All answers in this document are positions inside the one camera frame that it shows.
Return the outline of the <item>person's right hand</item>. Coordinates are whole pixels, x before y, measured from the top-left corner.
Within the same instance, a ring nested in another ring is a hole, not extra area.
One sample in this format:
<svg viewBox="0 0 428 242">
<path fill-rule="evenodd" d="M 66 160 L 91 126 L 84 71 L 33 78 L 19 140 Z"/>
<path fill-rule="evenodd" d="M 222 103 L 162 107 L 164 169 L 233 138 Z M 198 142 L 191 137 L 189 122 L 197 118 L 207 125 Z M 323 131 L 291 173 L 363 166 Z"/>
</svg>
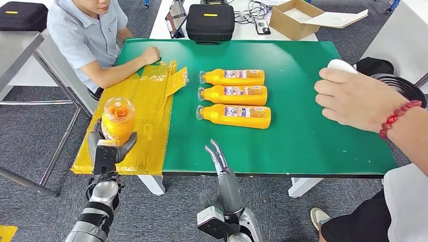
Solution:
<svg viewBox="0 0 428 242">
<path fill-rule="evenodd" d="M 161 56 L 161 52 L 157 47 L 155 46 L 148 47 L 140 56 L 142 66 L 150 65 L 159 61 L 160 56 Z"/>
</svg>

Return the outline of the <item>person's hand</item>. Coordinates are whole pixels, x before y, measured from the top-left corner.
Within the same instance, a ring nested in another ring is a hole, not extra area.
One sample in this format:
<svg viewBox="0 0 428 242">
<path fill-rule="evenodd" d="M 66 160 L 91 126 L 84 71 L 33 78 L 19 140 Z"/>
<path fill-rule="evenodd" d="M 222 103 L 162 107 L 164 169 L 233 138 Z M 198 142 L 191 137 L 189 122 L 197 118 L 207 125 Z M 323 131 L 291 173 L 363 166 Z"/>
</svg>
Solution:
<svg viewBox="0 0 428 242">
<path fill-rule="evenodd" d="M 363 74 L 331 68 L 319 72 L 314 89 L 322 115 L 342 125 L 378 133 L 395 110 L 408 102 L 387 84 Z"/>
</svg>

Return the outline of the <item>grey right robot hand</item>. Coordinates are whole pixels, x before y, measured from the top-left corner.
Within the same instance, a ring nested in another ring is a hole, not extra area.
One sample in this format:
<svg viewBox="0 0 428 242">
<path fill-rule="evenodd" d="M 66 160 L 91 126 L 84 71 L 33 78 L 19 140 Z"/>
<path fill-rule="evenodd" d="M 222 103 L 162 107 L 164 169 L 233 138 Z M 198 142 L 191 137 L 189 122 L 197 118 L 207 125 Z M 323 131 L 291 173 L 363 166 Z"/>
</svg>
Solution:
<svg viewBox="0 0 428 242">
<path fill-rule="evenodd" d="M 235 214 L 240 216 L 244 210 L 237 177 L 234 171 L 228 166 L 224 153 L 219 144 L 210 139 L 213 148 L 208 145 L 204 147 L 210 155 L 218 175 L 218 195 L 211 197 L 206 193 L 200 194 L 200 202 L 204 208 L 215 206 L 220 209 L 224 215 L 231 216 Z"/>
</svg>

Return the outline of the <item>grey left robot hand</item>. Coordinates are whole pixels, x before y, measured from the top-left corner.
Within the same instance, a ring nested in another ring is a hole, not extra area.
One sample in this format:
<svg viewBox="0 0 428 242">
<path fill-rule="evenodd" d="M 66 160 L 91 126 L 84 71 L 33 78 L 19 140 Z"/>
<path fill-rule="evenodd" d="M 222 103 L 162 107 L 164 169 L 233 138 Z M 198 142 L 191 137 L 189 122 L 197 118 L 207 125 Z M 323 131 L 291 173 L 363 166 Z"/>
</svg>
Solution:
<svg viewBox="0 0 428 242">
<path fill-rule="evenodd" d="M 88 149 L 94 165 L 121 163 L 137 141 L 137 132 L 132 132 L 129 139 L 120 145 L 116 140 L 105 139 L 101 130 L 101 119 L 97 120 L 89 132 Z"/>
</svg>

